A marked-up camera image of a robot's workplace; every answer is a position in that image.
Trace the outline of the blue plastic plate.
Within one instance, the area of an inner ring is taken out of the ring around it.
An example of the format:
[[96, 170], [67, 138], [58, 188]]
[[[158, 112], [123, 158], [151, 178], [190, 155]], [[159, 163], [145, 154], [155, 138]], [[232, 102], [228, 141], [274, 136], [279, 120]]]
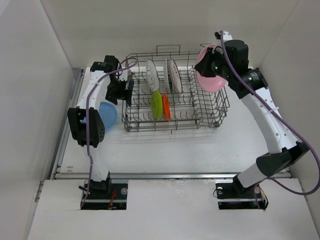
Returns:
[[111, 129], [117, 122], [118, 113], [114, 105], [109, 102], [101, 102], [98, 113], [106, 131]]

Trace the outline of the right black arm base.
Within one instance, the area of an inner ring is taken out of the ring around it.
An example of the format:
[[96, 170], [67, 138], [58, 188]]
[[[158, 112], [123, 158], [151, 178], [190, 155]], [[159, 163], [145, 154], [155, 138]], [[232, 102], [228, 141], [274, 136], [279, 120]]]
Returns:
[[263, 210], [269, 205], [268, 197], [259, 185], [234, 190], [231, 182], [216, 182], [213, 196], [219, 210]]

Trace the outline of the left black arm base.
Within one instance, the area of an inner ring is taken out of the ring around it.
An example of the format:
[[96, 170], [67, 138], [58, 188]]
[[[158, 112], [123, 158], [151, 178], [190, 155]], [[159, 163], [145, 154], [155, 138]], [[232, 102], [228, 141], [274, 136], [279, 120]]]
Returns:
[[111, 181], [90, 181], [89, 193], [86, 197], [88, 184], [79, 186], [82, 190], [81, 210], [126, 210], [128, 183], [113, 183]]

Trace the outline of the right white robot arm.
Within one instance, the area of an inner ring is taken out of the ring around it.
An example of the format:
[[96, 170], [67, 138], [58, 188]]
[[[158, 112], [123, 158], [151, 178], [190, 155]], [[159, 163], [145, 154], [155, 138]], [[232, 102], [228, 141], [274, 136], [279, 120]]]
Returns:
[[237, 197], [295, 164], [310, 150], [306, 141], [282, 119], [264, 75], [249, 67], [248, 55], [249, 47], [242, 40], [225, 40], [222, 45], [205, 47], [194, 66], [197, 81], [207, 92], [212, 92], [209, 84], [217, 80], [227, 82], [250, 111], [266, 142], [268, 152], [257, 157], [227, 186], [227, 192]]

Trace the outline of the pink plastic plate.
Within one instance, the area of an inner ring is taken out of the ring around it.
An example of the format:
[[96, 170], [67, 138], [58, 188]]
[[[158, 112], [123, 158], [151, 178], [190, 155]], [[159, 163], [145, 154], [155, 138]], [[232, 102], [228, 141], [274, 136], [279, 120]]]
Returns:
[[[204, 49], [201, 50], [200, 54], [197, 57], [197, 60], [195, 62], [195, 64], [197, 65], [205, 56], [206, 50], [208, 48], [214, 48], [216, 45], [215, 44], [210, 44], [208, 46], [206, 46]], [[203, 77], [200, 75], [200, 73], [196, 70], [194, 70], [195, 72], [195, 79], [198, 83], [198, 85], [206, 92], [209, 93], [214, 93], [214, 92], [218, 92], [220, 89], [222, 89], [225, 84], [226, 84], [226, 80], [223, 79], [220, 76], [215, 76], [215, 77]]]

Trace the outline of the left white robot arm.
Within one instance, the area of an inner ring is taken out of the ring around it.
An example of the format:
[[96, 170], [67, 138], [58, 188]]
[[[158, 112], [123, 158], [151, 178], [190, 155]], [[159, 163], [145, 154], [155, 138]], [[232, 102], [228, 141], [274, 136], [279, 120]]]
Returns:
[[102, 157], [94, 155], [107, 130], [99, 108], [102, 103], [117, 105], [119, 100], [131, 105], [134, 83], [121, 80], [120, 76], [137, 63], [134, 57], [119, 61], [113, 55], [106, 55], [104, 61], [95, 61], [89, 68], [83, 95], [67, 111], [71, 136], [89, 159], [88, 182], [83, 187], [87, 195], [98, 195], [103, 199], [111, 195], [112, 180], [107, 163]]

